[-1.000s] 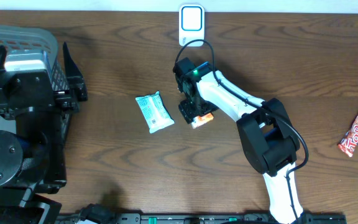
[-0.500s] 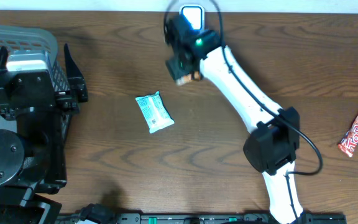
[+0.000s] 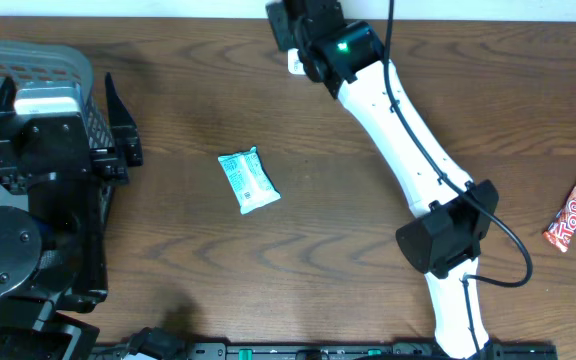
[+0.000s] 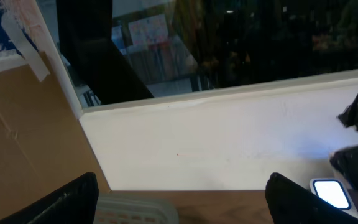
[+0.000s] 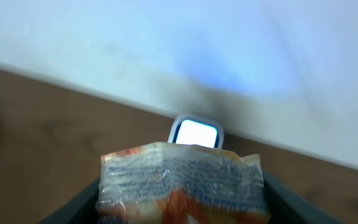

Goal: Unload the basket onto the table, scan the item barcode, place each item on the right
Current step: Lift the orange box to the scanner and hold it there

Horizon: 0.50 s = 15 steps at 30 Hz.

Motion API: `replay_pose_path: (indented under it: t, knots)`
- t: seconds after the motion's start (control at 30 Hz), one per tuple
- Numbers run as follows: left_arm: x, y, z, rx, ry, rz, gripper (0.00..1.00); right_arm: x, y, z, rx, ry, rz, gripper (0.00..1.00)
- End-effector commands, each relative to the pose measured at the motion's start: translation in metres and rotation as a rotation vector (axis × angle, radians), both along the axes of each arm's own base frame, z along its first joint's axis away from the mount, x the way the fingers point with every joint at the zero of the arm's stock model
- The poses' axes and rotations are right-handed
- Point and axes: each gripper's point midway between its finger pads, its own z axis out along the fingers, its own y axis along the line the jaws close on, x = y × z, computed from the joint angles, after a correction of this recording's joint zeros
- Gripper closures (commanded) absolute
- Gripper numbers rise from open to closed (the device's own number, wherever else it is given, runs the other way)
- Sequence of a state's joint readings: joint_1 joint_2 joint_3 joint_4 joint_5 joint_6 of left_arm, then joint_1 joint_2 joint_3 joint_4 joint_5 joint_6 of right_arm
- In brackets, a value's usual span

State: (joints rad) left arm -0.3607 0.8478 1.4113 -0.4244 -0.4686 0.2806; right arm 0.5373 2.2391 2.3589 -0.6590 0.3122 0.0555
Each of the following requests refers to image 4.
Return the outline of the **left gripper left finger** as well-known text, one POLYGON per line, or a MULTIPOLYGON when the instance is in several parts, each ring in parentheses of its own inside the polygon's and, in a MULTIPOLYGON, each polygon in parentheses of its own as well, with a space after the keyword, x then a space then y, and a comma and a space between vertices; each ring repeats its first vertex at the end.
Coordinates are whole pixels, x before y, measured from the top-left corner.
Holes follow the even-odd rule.
POLYGON ((93 224, 98 197, 96 174, 87 172, 0 224, 93 224))

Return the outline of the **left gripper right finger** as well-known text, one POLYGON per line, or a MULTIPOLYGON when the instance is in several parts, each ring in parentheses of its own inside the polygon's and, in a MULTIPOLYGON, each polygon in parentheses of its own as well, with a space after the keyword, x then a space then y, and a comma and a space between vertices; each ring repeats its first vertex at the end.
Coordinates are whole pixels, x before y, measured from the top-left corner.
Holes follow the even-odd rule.
POLYGON ((272 173, 267 181, 265 199, 275 224, 358 224, 358 218, 278 172, 272 173))

